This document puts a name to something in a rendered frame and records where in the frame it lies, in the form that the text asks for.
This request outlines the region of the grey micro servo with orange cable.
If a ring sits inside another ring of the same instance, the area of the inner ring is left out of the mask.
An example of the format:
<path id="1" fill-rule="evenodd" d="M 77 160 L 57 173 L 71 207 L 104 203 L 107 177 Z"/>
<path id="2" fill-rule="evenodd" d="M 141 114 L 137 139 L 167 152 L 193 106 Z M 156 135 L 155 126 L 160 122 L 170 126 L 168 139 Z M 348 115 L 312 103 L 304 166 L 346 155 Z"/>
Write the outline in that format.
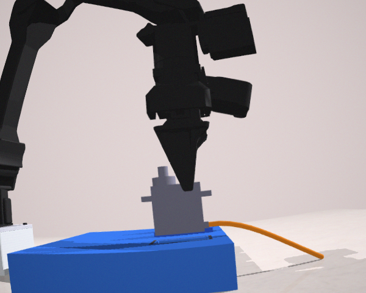
<path id="1" fill-rule="evenodd" d="M 157 170 L 158 177 L 152 178 L 151 196 L 141 197 L 141 202 L 152 202 L 156 236 L 205 232 L 205 228 L 211 226 L 233 226 L 271 237 L 316 258 L 324 258 L 321 253 L 252 225 L 231 221 L 204 222 L 202 197 L 211 196 L 211 190 L 201 191 L 200 182 L 196 182 L 193 190 L 183 191 L 181 185 L 176 184 L 175 176 L 168 176 L 168 166 Z"/>

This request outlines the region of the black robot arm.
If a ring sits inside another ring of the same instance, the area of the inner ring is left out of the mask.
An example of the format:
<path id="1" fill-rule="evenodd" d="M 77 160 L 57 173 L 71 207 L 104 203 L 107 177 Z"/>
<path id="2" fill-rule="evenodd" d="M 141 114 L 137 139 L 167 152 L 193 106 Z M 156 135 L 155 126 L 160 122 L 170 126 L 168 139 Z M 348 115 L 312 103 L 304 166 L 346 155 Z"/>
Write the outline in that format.
<path id="1" fill-rule="evenodd" d="M 173 57 L 199 62 L 196 35 L 203 54 L 213 61 L 257 54 L 244 4 L 204 12 L 197 0 L 66 0 L 58 9 L 45 0 L 16 0 L 9 21 L 12 42 L 0 79 L 0 227 L 13 225 L 8 191 L 15 188 L 25 152 L 17 127 L 38 50 L 83 2 L 134 12 L 156 24 L 147 23 L 136 36 L 152 46 L 154 66 Z M 206 76 L 204 67 L 198 79 L 210 90 L 213 112 L 246 117 L 251 83 Z"/>

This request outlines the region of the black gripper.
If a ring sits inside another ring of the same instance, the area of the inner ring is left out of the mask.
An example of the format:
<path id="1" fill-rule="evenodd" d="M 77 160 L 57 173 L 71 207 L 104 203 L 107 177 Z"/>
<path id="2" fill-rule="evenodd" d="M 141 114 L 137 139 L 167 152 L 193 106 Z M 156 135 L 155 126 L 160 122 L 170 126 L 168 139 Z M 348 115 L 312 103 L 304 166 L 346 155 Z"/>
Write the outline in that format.
<path id="1" fill-rule="evenodd" d="M 201 66 L 196 59 L 173 57 L 157 62 L 152 69 L 156 85 L 145 95 L 150 120 L 167 119 L 154 126 L 157 138 L 183 189 L 193 190 L 196 154 L 207 140 L 211 114 L 210 90 L 200 83 Z"/>

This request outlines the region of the blue flat platform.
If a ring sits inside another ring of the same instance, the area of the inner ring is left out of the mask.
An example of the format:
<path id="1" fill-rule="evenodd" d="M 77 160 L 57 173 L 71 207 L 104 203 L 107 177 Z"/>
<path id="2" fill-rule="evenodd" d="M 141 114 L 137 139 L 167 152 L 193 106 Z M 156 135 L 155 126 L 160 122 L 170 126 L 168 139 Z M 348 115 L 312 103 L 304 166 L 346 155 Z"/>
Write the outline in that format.
<path id="1" fill-rule="evenodd" d="M 211 293 L 238 290 L 234 243 L 219 226 L 85 233 L 7 254 L 12 293 Z"/>

